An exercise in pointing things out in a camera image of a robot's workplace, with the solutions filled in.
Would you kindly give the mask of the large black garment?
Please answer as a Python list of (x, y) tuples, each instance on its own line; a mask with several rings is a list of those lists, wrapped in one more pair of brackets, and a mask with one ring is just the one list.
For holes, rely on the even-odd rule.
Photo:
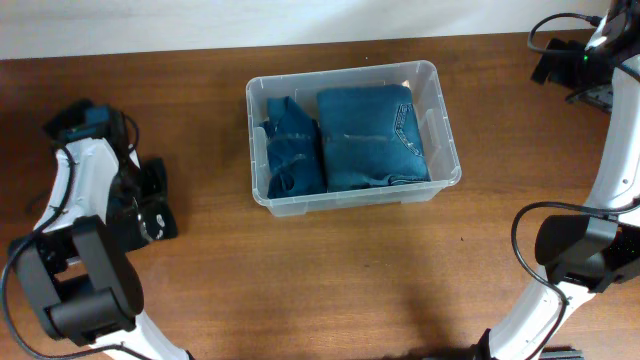
[(124, 252), (178, 236), (178, 227), (168, 203), (168, 177), (163, 160), (148, 159), (140, 168), (138, 208), (120, 219), (108, 220), (106, 216), (107, 229)]

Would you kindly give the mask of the small black garment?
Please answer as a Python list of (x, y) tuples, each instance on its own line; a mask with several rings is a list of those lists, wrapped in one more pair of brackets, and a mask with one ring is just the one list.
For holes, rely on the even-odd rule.
[(94, 102), (90, 99), (79, 99), (59, 111), (42, 126), (42, 130), (49, 138), (55, 140), (61, 131), (83, 124), (85, 122), (85, 112), (93, 106)]

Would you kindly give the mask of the teal blue garment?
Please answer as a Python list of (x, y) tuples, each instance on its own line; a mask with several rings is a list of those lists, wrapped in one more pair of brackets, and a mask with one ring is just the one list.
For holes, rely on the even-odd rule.
[(268, 198), (325, 193), (318, 123), (289, 96), (268, 98), (267, 115), (260, 126), (267, 136)]

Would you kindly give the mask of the blue jeans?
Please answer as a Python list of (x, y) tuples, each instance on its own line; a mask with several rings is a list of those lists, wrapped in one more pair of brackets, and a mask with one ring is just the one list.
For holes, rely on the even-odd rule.
[(331, 88), (317, 105), (330, 192), (431, 180), (408, 87)]

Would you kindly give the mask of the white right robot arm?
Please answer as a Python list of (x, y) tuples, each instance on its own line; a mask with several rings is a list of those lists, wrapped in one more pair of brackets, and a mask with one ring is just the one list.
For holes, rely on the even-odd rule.
[(639, 275), (639, 1), (614, 1), (604, 16), (583, 19), (595, 28), (585, 44), (527, 45), (541, 56), (533, 81), (560, 84), (571, 91), (567, 102), (610, 114), (598, 174), (583, 205), (535, 202), (516, 214), (518, 224), (529, 211), (557, 211), (538, 231), (538, 266), (520, 263), (530, 284), (470, 359), (579, 359), (576, 350), (545, 346), (579, 307)]

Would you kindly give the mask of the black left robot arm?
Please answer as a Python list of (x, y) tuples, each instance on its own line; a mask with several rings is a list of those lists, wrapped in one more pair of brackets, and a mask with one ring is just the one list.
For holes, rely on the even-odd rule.
[(127, 257), (178, 235), (163, 160), (140, 160), (135, 121), (89, 99), (43, 130), (57, 173), (41, 218), (10, 244), (1, 284), (16, 275), (45, 333), (78, 346), (74, 359), (191, 359), (146, 313)]

